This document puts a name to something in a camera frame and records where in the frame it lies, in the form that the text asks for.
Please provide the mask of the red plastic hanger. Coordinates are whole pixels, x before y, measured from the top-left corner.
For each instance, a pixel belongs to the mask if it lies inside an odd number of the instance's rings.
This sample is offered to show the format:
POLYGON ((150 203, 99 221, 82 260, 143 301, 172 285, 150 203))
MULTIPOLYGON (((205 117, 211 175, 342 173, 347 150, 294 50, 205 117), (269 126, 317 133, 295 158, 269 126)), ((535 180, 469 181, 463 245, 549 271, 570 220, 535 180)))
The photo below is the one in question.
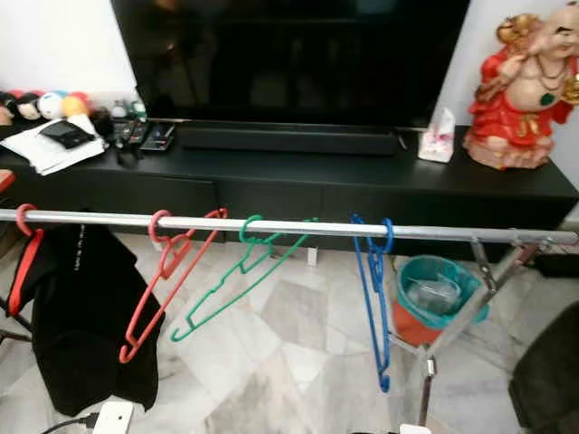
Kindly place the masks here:
POLYGON ((44 240, 44 229, 30 229, 26 226, 25 216, 26 212, 37 210, 37 207, 32 203, 25 203, 16 208, 15 223, 18 229, 29 237, 29 242, 25 244, 24 253, 22 253, 20 261, 16 266, 14 273, 14 282, 11 286, 11 293, 9 293, 8 301, 5 302, 5 313, 9 316, 17 316, 21 313, 24 302, 24 284, 26 277, 29 276, 30 269, 34 262, 37 252, 40 251, 41 244, 44 240))
POLYGON ((185 284, 187 277, 191 273, 192 269, 197 266, 200 259, 202 259, 206 250, 210 248, 212 242, 216 235, 218 235, 218 231, 214 229, 214 231, 210 232, 210 235, 207 236, 207 239, 202 244, 202 247, 195 253, 192 257, 189 264, 187 264, 185 273, 182 274, 181 277, 177 279, 176 284, 174 285, 173 290, 169 293, 168 297, 165 301, 158 303, 158 308, 154 311, 152 317, 148 319, 147 325, 144 326, 144 329, 141 331, 137 331, 139 327, 139 322, 141 321, 142 314, 144 314, 145 306, 147 306, 147 302, 149 300, 156 301, 154 297, 154 288, 157 286, 157 282, 162 280, 162 278, 170 278, 171 274, 178 268, 179 264, 182 264, 182 261, 185 260, 185 256, 189 253, 190 249, 192 249, 192 236, 195 234, 195 229, 189 229, 189 231, 183 232, 183 234, 178 234, 173 237, 158 237, 157 236, 157 223, 160 221, 161 218, 166 218, 166 216, 170 216, 171 213, 167 210, 160 210, 150 216, 149 224, 147 225, 147 234, 149 239, 154 243, 161 243, 163 245, 162 249, 162 258, 157 264, 157 271, 153 274, 153 277, 150 278, 148 285, 145 289, 145 292, 141 294, 139 302, 136 306, 136 309, 133 311, 133 315, 129 319, 127 331, 125 331, 125 342, 123 346, 121 346, 119 350, 119 362, 120 363, 129 363, 134 356, 136 356, 137 352, 139 352, 145 340, 148 339, 154 329, 156 329, 157 324, 162 321, 163 315, 165 314, 166 307, 169 306, 169 303, 173 301, 173 298, 176 297, 176 294, 179 292, 179 289, 185 284))

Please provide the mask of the black jacket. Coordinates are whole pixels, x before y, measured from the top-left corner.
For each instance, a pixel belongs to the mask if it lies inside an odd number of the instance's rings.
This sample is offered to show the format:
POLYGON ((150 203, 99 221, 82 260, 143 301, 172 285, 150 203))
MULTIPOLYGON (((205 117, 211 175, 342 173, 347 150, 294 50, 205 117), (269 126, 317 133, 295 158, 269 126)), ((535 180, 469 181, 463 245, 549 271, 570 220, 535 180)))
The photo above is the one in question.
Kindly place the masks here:
POLYGON ((157 336, 121 363, 128 323, 147 287, 132 249, 105 226, 46 229, 9 309, 33 306, 33 352, 52 406, 78 414, 116 396, 153 409, 157 336))

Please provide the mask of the green plastic hanger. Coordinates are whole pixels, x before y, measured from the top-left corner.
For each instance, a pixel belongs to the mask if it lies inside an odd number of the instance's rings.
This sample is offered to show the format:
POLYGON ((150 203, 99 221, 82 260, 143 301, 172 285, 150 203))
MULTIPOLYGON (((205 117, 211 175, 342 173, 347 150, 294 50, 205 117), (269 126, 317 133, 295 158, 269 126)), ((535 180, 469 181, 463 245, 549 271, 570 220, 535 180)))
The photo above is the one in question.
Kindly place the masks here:
POLYGON ((260 237, 250 237, 247 235, 247 229, 250 226, 250 223, 253 221, 260 221, 263 219, 263 216, 260 214, 253 214, 250 215, 249 218, 244 220, 239 231, 237 231, 237 235, 239 235, 240 242, 245 245, 244 252, 239 260, 236 261, 234 265, 226 273, 223 274, 222 277, 219 278, 216 285, 213 286, 211 289, 208 289, 205 294, 198 298, 195 301, 195 304, 190 307, 189 310, 185 313, 185 323, 183 325, 175 326, 173 332, 169 336, 170 342, 177 343, 182 342, 183 339, 186 339, 187 336, 193 334, 195 331, 202 329, 203 326, 212 319, 216 318, 223 313, 227 307, 232 307, 236 305, 236 302, 239 302, 244 297, 247 297, 252 291, 258 287, 259 285, 263 284, 263 282, 271 276, 271 274, 276 271, 277 268, 280 268, 282 264, 285 263, 285 260, 290 256, 293 255, 295 251, 300 247, 300 245, 305 242, 305 240, 309 237, 307 234, 301 234, 298 236, 296 240, 290 246, 285 249, 284 255, 277 255, 276 253, 276 240, 285 235, 285 232, 274 232, 272 235, 268 237, 264 237, 264 239, 260 239, 260 237), (217 307, 212 313, 208 314, 202 319, 195 319, 195 314, 199 307, 201 307, 212 295, 219 292, 223 286, 228 284, 229 278, 232 276, 247 276, 250 272, 259 269, 261 265, 265 263, 266 260, 277 257, 276 260, 273 261, 271 265, 267 269, 264 270, 263 273, 256 280, 249 282, 247 286, 244 287, 244 290, 240 290, 239 293, 235 294, 231 300, 224 302, 222 305, 217 307))

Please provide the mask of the blue plastic hanger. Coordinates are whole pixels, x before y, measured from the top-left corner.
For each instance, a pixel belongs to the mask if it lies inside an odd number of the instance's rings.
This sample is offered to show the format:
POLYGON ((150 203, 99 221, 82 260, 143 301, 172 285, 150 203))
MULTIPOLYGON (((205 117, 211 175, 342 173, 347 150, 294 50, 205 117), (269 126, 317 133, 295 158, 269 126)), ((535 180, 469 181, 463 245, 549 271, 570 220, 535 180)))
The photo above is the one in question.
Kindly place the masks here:
POLYGON ((374 365, 381 392, 389 392, 390 359, 389 310, 387 292, 384 290, 384 256, 392 251, 394 245, 394 226, 392 219, 385 218, 382 223, 387 227, 385 245, 376 245, 371 237, 353 237, 356 264, 364 294, 365 318, 367 318, 374 365))

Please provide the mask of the marble top folding table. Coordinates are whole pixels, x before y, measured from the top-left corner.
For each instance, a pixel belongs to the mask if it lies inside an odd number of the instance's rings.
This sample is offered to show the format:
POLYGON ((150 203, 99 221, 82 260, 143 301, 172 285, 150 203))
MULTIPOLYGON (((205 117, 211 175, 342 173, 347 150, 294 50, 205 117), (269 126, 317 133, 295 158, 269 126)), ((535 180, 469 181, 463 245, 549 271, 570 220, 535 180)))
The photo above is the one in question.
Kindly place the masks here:
MULTIPOLYGON (((8 169, 0 169, 0 190, 3 191, 7 189, 9 185, 12 185, 12 182, 15 181, 15 176, 12 170, 8 169)), ((33 324, 28 321, 28 319, 24 318, 20 313, 16 314, 9 314, 7 311, 8 308, 8 300, 1 298, 1 302, 3 302, 3 310, 9 318, 12 318, 14 322, 20 324, 26 330, 26 334, 20 334, 20 332, 12 332, 12 331, 5 331, 4 329, 0 329, 0 342, 3 343, 5 339, 14 340, 14 342, 25 342, 31 344, 33 342, 32 333, 33 333, 33 324)))

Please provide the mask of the white papers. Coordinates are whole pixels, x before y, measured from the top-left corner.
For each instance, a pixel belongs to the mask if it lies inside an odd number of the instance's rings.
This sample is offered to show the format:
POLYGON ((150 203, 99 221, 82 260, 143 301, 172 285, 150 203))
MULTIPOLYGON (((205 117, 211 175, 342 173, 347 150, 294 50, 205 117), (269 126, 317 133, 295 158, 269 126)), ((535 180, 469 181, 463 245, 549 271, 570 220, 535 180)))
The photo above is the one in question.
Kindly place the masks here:
POLYGON ((57 173, 57 171, 69 168, 74 163, 99 156, 104 152, 105 140, 99 136, 87 144, 66 149, 63 145, 59 145, 58 142, 41 134, 42 129, 54 127, 55 124, 61 123, 72 123, 83 131, 91 134, 96 133, 90 119, 87 116, 78 115, 47 121, 40 127, 33 127, 24 132, 13 134, 1 140, 1 145, 28 160, 29 165, 32 165, 36 173, 42 176, 57 173))

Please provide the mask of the black wallet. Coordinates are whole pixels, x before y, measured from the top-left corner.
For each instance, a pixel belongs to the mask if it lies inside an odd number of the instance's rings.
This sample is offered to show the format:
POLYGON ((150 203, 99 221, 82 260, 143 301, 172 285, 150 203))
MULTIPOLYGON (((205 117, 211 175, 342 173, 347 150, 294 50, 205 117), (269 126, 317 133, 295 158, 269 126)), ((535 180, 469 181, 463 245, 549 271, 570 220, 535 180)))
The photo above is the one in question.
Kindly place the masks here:
POLYGON ((96 139, 87 129, 83 129, 69 120, 50 121, 40 129, 40 136, 51 139, 65 149, 86 145, 96 139))

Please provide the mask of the white plush ball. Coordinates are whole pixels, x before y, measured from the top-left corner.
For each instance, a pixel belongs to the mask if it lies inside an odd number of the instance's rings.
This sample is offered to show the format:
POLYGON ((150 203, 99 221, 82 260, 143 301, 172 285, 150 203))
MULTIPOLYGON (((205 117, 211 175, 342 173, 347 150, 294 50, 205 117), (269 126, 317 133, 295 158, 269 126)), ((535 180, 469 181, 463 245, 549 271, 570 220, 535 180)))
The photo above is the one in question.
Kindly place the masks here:
POLYGON ((41 117, 47 120, 62 118, 62 103, 66 96, 66 92, 46 91, 45 94, 37 100, 37 110, 40 111, 41 117))

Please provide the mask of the orange plush ball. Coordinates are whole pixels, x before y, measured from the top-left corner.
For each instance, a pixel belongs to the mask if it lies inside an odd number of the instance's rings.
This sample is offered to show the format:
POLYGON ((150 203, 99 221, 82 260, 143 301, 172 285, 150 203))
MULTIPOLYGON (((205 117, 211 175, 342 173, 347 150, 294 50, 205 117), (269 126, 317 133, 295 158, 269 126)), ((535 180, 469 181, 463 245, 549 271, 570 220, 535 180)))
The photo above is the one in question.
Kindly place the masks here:
POLYGON ((62 98, 61 109, 64 117, 88 116, 90 114, 90 98, 84 92, 71 92, 62 98))

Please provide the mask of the black remote control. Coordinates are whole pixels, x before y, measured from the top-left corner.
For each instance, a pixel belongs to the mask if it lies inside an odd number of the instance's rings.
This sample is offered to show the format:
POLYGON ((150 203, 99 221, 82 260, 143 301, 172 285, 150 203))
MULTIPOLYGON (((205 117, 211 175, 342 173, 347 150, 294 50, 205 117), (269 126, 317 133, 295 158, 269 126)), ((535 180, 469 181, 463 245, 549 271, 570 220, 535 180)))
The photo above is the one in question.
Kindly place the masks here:
POLYGON ((166 152, 176 129, 174 121, 149 121, 141 152, 166 152))

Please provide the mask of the black soundbar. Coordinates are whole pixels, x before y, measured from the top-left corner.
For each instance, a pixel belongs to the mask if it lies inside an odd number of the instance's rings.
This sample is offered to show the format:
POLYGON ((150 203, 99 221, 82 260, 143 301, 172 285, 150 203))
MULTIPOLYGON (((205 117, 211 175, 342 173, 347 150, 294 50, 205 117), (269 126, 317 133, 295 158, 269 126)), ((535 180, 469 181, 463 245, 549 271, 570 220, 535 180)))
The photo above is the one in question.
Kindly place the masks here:
POLYGON ((180 127, 178 145, 218 150, 269 150, 327 156, 394 156, 403 148, 389 129, 364 127, 180 127))

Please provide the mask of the chrome clothes rack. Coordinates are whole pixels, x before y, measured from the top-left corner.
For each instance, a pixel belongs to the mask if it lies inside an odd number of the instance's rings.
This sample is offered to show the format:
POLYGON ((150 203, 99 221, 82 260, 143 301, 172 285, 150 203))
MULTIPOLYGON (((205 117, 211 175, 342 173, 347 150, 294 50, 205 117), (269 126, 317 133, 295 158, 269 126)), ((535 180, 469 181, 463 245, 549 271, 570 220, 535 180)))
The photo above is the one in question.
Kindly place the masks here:
MULTIPOLYGON (((15 223, 16 208, 4 208, 0 212, 1 221, 15 223)), ((26 212, 25 223, 75 223, 75 224, 105 224, 105 226, 133 226, 145 227, 149 224, 150 216, 140 214, 119 213, 82 213, 82 212, 59 212, 38 211, 26 212)), ((191 216, 162 216, 158 220, 158 228, 169 229, 207 229, 208 231, 239 231, 243 220, 221 219, 218 216, 203 216, 203 218, 191 218, 191 216)), ((309 236, 332 236, 332 237, 384 237, 387 240, 387 227, 384 224, 372 226, 361 222, 333 223, 310 221, 269 221, 260 220, 250 223, 245 234, 250 237, 268 237, 274 232, 285 234, 307 234, 309 236)), ((437 376, 437 359, 435 353, 440 351, 463 334, 474 318, 488 305, 488 302, 512 276, 513 269, 524 266, 551 245, 578 245, 579 234, 570 231, 531 231, 530 229, 483 229, 483 228, 454 228, 435 226, 394 226, 394 240, 421 240, 434 242, 467 242, 474 252, 477 268, 481 272, 481 280, 485 286, 476 290, 471 295, 466 305, 460 308, 458 315, 452 319, 450 325, 443 329, 437 339, 431 344, 422 347, 411 346, 409 350, 416 353, 417 358, 423 361, 423 384, 422 397, 419 401, 418 420, 413 425, 427 426, 429 421, 429 405, 431 399, 432 383, 437 376), (510 256, 510 262, 501 269, 500 274, 493 274, 491 265, 488 264, 487 253, 484 244, 508 243, 517 249, 510 256)))

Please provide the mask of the black TV cabinet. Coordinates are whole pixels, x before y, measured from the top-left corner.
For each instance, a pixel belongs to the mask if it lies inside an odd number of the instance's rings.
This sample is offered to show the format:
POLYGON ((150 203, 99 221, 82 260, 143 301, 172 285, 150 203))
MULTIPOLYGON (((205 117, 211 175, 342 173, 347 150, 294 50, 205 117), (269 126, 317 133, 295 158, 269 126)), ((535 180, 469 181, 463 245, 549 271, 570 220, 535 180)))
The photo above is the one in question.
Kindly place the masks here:
POLYGON ((0 165, 14 173, 0 193, 5 208, 199 218, 223 207, 235 219, 346 222, 358 214, 396 226, 555 229, 579 205, 579 189, 553 163, 497 171, 460 152, 434 163, 417 157, 416 137, 394 156, 175 146, 129 168, 112 152, 49 176, 9 150, 0 165))

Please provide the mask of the black flat screen TV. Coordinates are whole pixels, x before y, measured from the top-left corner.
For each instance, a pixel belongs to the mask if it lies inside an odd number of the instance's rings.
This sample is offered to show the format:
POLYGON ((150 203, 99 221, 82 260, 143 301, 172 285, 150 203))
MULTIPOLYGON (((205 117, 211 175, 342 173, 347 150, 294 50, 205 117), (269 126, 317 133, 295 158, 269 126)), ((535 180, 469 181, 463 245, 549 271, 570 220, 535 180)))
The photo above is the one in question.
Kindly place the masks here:
POLYGON ((431 118, 470 0, 111 0, 150 116, 431 118))

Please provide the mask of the teal plastic bin liner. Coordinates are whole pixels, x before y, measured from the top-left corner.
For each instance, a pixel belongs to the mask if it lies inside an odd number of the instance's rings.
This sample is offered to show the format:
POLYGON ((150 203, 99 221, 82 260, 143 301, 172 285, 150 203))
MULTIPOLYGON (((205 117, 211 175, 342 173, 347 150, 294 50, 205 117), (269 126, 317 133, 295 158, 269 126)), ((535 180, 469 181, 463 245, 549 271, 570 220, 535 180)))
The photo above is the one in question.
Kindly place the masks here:
POLYGON ((460 308, 481 286, 479 278, 447 258, 421 255, 397 271, 398 301, 427 329, 449 326, 460 308))

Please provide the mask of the red waste bin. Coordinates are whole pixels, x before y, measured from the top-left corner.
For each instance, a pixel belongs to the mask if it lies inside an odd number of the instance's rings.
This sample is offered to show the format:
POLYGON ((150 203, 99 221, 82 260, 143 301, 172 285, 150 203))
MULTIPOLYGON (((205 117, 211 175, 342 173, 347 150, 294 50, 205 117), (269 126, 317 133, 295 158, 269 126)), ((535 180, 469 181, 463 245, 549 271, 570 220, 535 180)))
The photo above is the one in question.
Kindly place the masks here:
POLYGON ((413 317, 397 300, 392 301, 390 307, 394 331, 401 336, 403 342, 414 347, 431 344, 441 334, 440 330, 430 329, 413 317))

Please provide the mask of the white pink tissue pack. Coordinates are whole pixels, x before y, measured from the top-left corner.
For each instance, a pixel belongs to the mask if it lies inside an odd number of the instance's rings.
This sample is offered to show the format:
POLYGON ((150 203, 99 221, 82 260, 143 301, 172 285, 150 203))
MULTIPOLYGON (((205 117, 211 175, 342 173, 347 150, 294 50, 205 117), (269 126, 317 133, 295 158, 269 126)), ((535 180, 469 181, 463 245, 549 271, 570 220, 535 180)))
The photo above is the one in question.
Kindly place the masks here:
POLYGON ((449 108, 439 108, 419 136, 417 156, 421 160, 448 163, 454 153, 456 119, 449 108))

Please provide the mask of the red laughing Buddha statue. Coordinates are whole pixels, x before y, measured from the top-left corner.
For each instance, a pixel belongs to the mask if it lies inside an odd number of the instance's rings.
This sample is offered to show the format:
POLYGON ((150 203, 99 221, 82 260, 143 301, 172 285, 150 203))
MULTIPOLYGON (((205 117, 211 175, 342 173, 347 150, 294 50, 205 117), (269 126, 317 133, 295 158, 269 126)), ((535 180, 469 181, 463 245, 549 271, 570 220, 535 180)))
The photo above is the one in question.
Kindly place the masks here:
POLYGON ((555 147, 553 125, 579 105, 579 1, 545 18, 506 17, 495 34, 501 47, 481 63, 463 147, 489 168, 539 168, 555 147))

